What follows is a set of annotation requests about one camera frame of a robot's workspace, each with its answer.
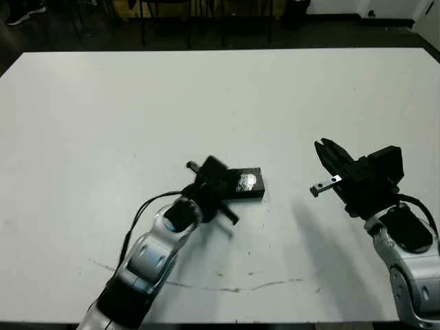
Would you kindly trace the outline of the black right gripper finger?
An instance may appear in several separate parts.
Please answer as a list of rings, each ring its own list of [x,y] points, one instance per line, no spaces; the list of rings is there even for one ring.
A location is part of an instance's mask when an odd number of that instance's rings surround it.
[[[322,138],[331,149],[331,163],[333,166],[333,175],[352,176],[356,170],[356,161],[349,153],[333,140]]]
[[[314,147],[322,166],[327,170],[330,175],[333,175],[333,166],[331,163],[331,149],[325,142],[314,142]]]

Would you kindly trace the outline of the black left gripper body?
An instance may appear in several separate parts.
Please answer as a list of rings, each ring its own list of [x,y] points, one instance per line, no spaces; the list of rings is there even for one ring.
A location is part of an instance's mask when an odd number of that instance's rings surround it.
[[[236,190],[238,178],[236,171],[226,171],[223,174],[199,171],[194,182],[185,187],[185,197],[192,199],[200,207],[204,223],[211,222],[218,211],[231,220],[233,225],[238,223],[239,217],[223,202]]]

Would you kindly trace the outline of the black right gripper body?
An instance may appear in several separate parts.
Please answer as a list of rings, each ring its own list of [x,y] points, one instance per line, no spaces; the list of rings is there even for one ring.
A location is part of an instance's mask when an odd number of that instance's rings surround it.
[[[330,179],[312,185],[309,191],[317,197],[334,190],[350,217],[368,219],[395,203],[397,182],[369,161],[332,166],[329,172]]]

